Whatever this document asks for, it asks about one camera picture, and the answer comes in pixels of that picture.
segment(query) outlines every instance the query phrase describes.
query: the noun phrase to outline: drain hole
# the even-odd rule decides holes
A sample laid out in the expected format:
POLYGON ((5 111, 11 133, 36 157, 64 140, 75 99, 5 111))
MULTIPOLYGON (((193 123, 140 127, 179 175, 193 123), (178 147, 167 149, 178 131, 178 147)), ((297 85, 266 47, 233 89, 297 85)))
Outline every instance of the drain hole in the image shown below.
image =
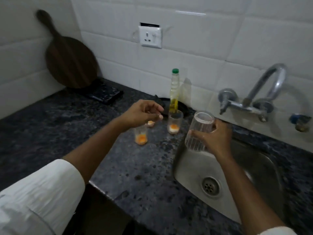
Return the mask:
POLYGON ((202 188, 209 196, 217 196, 219 194, 218 182, 213 177, 206 177, 202 181, 202 188))

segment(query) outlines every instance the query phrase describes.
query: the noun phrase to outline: electrical outlet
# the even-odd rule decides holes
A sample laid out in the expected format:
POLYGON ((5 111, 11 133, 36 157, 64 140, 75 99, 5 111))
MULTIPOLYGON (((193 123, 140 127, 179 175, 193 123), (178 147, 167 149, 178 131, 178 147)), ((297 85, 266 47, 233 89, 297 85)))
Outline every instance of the electrical outlet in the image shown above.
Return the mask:
POLYGON ((160 27, 139 26, 141 46, 162 48, 162 29, 160 27))

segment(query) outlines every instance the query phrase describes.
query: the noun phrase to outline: person's left arm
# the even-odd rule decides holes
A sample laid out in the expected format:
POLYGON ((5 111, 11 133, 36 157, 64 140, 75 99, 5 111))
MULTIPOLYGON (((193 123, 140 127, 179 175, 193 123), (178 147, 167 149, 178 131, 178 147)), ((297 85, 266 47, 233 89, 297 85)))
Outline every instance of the person's left arm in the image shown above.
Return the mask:
POLYGON ((1 234, 62 234, 88 183, 117 137, 149 120, 163 108, 139 100, 120 117, 62 159, 55 160, 0 192, 1 234))

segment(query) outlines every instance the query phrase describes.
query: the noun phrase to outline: person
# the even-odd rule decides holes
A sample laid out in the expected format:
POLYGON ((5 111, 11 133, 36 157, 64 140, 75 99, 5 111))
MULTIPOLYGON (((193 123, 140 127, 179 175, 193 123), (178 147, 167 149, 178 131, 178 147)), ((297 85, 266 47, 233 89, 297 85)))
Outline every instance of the person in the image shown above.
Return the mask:
MULTIPOLYGON (((0 234, 62 234, 92 174, 117 137, 148 121, 162 120, 164 109, 139 100, 82 145, 0 192, 0 234)), ((213 152, 224 171, 246 235, 292 235, 266 205, 230 150, 232 130, 216 119, 212 133, 190 131, 213 152)))

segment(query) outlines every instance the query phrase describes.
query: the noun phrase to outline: white sleeve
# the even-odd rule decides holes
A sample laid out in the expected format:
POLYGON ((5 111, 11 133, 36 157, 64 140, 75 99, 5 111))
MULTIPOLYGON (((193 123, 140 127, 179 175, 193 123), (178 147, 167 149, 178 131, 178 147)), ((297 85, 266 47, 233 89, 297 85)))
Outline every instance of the white sleeve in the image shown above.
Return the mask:
POLYGON ((274 227, 262 232, 260 235, 297 235, 291 228, 274 227))
POLYGON ((0 233, 61 235, 84 190, 71 163, 49 163, 0 192, 0 233))

